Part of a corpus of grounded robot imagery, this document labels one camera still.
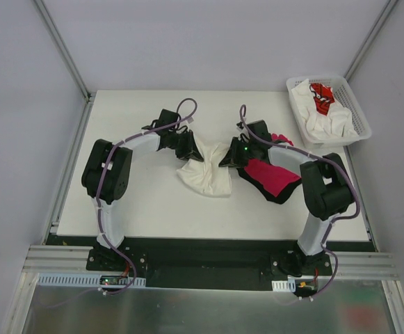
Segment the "cream white t shirt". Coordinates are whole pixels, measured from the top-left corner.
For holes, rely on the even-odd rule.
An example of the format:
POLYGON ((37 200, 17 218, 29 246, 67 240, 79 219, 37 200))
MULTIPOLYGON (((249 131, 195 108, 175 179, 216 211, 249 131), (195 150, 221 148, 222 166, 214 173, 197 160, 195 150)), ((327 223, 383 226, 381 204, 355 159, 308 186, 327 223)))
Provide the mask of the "cream white t shirt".
POLYGON ((225 143, 208 143, 195 137, 195 144, 204 161, 189 159, 177 175, 192 191, 210 198, 228 198, 232 194, 232 181, 228 167, 220 167, 229 146, 225 143))

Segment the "pink t shirt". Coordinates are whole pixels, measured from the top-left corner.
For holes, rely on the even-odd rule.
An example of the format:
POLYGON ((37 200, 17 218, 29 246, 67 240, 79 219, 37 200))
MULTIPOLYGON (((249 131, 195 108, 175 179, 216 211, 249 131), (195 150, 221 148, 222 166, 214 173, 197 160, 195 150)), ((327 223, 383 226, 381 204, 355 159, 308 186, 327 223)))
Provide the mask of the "pink t shirt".
POLYGON ((257 159, 249 160, 249 163, 246 167, 243 168, 252 178, 258 180, 262 184, 274 181, 282 176, 291 176, 297 175, 283 167, 274 166, 257 159))

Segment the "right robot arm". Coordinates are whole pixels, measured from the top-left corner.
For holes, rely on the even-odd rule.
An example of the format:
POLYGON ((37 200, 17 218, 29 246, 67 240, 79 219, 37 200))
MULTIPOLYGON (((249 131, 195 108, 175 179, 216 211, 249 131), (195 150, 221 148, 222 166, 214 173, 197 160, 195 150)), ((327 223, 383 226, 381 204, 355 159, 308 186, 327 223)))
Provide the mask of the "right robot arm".
POLYGON ((348 207, 358 203, 343 161, 336 153, 316 156, 284 139, 274 139, 263 120, 248 124, 239 122, 238 126, 246 132, 232 138, 219 166, 235 168, 242 173, 248 173, 252 166, 258 167, 260 175, 251 173, 248 176, 269 194, 274 192, 270 183, 275 181, 276 169, 298 178, 309 214, 293 250, 279 260, 278 268, 289 276, 308 274, 325 254, 333 224, 347 220, 348 207))

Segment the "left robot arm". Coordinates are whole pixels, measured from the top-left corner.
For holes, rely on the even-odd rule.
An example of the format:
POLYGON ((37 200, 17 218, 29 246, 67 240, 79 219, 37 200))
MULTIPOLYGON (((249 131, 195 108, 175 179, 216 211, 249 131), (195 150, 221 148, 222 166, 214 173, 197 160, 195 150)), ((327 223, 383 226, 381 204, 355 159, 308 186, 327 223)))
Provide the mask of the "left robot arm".
POLYGON ((118 207, 129 184, 132 163, 147 154, 171 149, 180 160, 203 161, 193 132, 183 122, 191 122, 192 114, 182 117, 178 111, 162 109, 159 117, 141 131, 124 140, 95 141, 86 162, 81 184, 91 197, 97 217, 97 241, 89 252, 88 270, 129 270, 120 248, 124 241, 122 219, 118 207))

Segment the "white shirts in basket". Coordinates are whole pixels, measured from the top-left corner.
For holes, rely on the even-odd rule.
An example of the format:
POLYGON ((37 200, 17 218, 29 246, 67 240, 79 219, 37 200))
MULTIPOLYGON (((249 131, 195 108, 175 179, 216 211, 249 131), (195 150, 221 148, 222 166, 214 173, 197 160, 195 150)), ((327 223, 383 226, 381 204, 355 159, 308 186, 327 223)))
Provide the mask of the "white shirts in basket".
POLYGON ((298 109, 307 134, 317 140, 331 140, 358 136, 353 126, 353 115, 335 99, 326 116, 316 110, 316 105, 309 89, 309 79, 302 81, 291 89, 295 106, 298 109))

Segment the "red printed white shirt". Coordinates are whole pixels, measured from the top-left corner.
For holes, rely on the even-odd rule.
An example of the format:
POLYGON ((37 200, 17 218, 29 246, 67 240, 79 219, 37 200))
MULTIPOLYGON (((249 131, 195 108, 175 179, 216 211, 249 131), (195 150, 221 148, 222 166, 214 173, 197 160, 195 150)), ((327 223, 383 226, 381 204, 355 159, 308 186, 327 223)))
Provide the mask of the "red printed white shirt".
POLYGON ((312 93, 317 112, 326 116, 330 110, 330 106, 335 103, 332 88, 321 83, 311 83, 309 89, 312 93))

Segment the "white plastic laundry basket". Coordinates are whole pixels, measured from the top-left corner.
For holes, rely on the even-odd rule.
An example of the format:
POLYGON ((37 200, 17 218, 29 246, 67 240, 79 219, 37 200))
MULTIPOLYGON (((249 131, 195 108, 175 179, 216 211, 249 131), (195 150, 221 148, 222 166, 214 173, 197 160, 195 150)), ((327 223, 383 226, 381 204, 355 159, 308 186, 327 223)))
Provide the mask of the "white plastic laundry basket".
POLYGON ((286 87, 289 92, 289 100, 290 105, 293 110, 294 117, 298 124, 298 129, 300 131, 300 135, 304 146, 308 149, 316 149, 316 148, 331 148, 331 147, 339 147, 339 146, 347 146, 354 142, 368 139, 371 136, 371 128, 365 118, 365 115, 357 100, 350 89, 347 81, 338 75, 316 75, 310 77, 294 77, 290 78, 286 81, 286 87), (353 126, 358 136, 350 137, 350 138, 338 138, 331 140, 317 140, 310 137, 304 125, 302 123, 300 114, 298 112, 297 107, 295 106, 293 94, 291 93, 291 89, 295 88, 302 81, 309 79, 311 83, 320 83, 326 86, 330 86, 333 89, 334 97, 337 101, 339 101, 344 107, 350 109, 353 115, 353 126))

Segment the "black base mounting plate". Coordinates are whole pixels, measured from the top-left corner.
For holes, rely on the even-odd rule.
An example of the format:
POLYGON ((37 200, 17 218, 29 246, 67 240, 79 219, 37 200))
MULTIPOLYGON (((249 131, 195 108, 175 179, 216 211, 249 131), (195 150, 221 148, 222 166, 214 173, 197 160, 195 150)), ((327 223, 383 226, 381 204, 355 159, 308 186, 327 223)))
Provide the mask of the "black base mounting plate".
POLYGON ((127 237, 117 250, 95 244, 89 271, 127 271, 147 287, 269 291, 290 273, 314 280, 332 273, 324 252, 307 258, 293 240, 127 237))

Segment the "left aluminium corner post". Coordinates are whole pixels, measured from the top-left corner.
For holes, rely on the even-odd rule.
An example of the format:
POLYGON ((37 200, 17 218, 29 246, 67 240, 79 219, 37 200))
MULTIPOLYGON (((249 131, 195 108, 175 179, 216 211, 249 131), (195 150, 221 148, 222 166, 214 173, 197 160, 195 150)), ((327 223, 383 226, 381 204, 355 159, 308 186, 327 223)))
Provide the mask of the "left aluminium corner post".
POLYGON ((34 8, 42 20, 47 33, 49 34, 55 48, 57 49, 59 56, 61 57, 67 71, 70 73, 72 80, 74 81, 76 87, 79 89, 82 97, 85 101, 90 101, 92 93, 85 84, 81 73, 79 72, 72 55, 65 44, 65 41, 51 15, 46 3, 43 0, 32 0, 34 8))

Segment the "aluminium corner post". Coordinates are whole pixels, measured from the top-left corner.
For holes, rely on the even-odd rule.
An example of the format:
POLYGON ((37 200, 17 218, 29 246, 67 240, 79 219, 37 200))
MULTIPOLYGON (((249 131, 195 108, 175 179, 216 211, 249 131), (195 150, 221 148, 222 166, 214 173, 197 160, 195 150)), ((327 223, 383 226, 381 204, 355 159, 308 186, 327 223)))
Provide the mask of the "aluminium corner post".
POLYGON ((47 33, 49 34, 55 48, 57 49, 59 56, 61 57, 67 71, 70 73, 72 80, 74 81, 76 87, 79 89, 82 97, 85 101, 90 101, 92 93, 85 84, 81 73, 79 72, 72 55, 65 44, 65 41, 51 15, 46 3, 43 0, 32 0, 34 8, 42 20, 47 33))
POLYGON ((364 38, 362 44, 354 55, 348 69, 345 72, 344 78, 346 81, 350 81, 360 65, 363 63, 366 55, 368 54, 370 48, 373 46, 373 43, 376 41, 377 37, 380 35, 381 31, 384 29, 387 24, 389 18, 394 13, 396 7, 400 3, 400 0, 388 0, 382 7, 382 10, 377 15, 374 23, 372 24, 369 32, 364 38))

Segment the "aluminium frame rail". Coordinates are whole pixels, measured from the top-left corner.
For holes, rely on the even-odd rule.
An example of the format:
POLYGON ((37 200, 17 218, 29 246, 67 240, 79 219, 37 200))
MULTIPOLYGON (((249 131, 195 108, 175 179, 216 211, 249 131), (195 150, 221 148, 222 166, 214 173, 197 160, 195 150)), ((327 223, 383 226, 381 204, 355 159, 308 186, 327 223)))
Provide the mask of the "aluminium frame rail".
MULTIPOLYGON (((86 273, 89 246, 31 246, 23 271, 33 273, 86 273)), ((339 280, 399 280, 400 275, 390 253, 341 252, 338 260, 339 280)))

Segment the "right aluminium corner post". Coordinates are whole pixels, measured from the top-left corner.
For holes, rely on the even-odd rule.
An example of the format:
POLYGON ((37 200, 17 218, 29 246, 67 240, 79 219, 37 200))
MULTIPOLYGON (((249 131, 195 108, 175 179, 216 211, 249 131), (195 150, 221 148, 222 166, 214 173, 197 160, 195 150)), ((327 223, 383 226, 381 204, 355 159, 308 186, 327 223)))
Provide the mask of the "right aluminium corner post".
POLYGON ((372 24, 369 32, 364 38, 362 44, 354 55, 348 69, 345 72, 344 78, 346 81, 350 81, 360 65, 363 63, 366 55, 368 54, 370 48, 373 46, 373 43, 376 41, 377 37, 380 35, 381 31, 384 29, 387 24, 389 18, 394 13, 396 7, 400 3, 400 0, 388 0, 382 7, 382 10, 377 15, 374 23, 372 24))

